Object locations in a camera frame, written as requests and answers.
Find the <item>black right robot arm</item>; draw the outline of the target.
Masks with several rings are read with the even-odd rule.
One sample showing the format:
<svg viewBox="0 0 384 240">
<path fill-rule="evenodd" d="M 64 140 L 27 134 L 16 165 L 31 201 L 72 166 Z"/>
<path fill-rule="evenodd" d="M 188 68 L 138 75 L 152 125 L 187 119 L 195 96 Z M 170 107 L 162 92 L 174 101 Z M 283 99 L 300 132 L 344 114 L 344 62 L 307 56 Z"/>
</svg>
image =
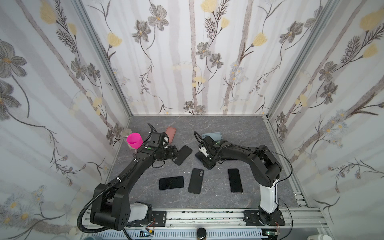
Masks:
<svg viewBox="0 0 384 240">
<path fill-rule="evenodd" d="M 277 201 L 277 186 L 280 182 L 282 165 L 273 152 L 265 145 L 243 147 L 226 140 L 215 141 L 211 137 L 202 137 L 198 132 L 194 136 L 199 143 L 199 152 L 195 157 L 207 169 L 212 169 L 220 161 L 239 160 L 249 165 L 253 177 L 260 185 L 261 200 L 254 216 L 245 215 L 248 226 L 284 226 L 285 221 Z"/>
</svg>

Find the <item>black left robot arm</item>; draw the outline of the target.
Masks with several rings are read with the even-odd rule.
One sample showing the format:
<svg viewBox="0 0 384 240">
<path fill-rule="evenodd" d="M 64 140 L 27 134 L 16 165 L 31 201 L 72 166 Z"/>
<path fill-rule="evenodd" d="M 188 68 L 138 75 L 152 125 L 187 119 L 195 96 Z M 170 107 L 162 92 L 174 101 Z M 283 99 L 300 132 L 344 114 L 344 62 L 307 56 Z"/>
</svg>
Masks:
<svg viewBox="0 0 384 240">
<path fill-rule="evenodd" d="M 99 184 L 93 198 L 83 207 L 77 219 L 78 229 L 86 234 L 94 234 L 109 229 L 125 232 L 127 226 L 152 224 L 152 205 L 130 203 L 130 193 L 143 173 L 156 161 L 170 158 L 170 136 L 159 133 L 148 124 L 151 131 L 142 145 L 136 150 L 133 160 L 112 181 Z"/>
</svg>

